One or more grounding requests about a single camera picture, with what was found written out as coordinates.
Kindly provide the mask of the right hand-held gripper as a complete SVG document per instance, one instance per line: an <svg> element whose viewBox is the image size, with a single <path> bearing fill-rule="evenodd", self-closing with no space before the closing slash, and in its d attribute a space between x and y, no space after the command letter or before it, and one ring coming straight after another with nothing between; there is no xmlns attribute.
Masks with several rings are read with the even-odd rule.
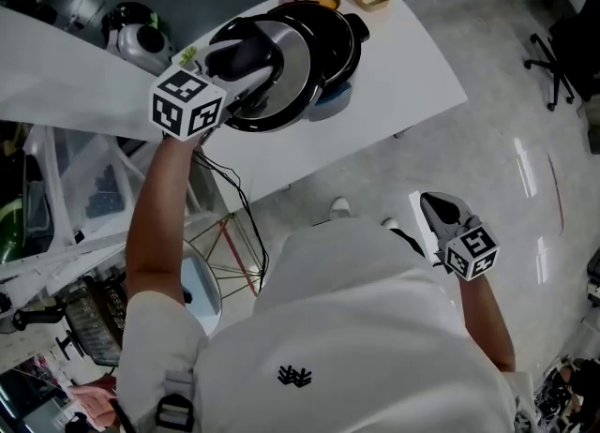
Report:
<svg viewBox="0 0 600 433"><path fill-rule="evenodd" d="M420 196L420 207L437 238L436 255L448 273L474 280L493 267L500 246L466 202L449 194L426 192Z"/></svg>

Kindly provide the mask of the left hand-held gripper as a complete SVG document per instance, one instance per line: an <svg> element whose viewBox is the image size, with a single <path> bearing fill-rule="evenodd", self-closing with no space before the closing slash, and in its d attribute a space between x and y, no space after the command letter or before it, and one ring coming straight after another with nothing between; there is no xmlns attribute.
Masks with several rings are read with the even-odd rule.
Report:
<svg viewBox="0 0 600 433"><path fill-rule="evenodd" d="M149 121L187 141L219 127L230 106L250 102L278 77L281 49L271 40L224 40L185 49L153 82Z"/></svg>

